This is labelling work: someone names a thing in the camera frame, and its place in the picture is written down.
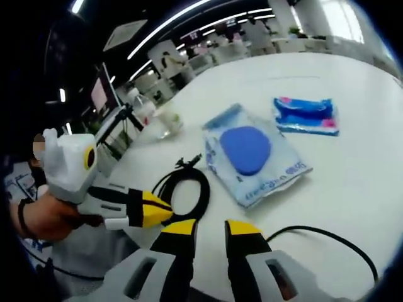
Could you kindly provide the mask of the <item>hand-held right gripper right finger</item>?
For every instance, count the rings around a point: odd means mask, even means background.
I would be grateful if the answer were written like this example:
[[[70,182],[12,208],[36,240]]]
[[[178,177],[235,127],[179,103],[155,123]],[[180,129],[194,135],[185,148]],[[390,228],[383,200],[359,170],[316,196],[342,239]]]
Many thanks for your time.
[[[242,221],[225,221],[228,278],[236,301],[330,301],[315,275],[281,250],[272,250],[261,231]]]

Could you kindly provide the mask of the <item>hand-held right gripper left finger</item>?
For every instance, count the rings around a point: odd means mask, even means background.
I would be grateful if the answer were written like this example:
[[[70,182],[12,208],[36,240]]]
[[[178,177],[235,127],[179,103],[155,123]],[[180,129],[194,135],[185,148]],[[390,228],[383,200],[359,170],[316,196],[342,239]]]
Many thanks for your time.
[[[151,248],[138,249],[110,269],[98,289],[69,301],[186,301],[197,224],[190,219],[166,226]]]

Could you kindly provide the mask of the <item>person's left hand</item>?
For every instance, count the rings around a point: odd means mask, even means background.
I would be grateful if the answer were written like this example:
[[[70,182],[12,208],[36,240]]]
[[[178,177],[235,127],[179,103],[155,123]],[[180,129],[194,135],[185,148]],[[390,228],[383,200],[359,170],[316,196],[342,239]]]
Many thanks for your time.
[[[82,215],[73,204],[60,201],[49,192],[38,200],[11,203],[9,212],[21,238],[59,241],[83,225],[98,227],[103,219],[97,215]]]

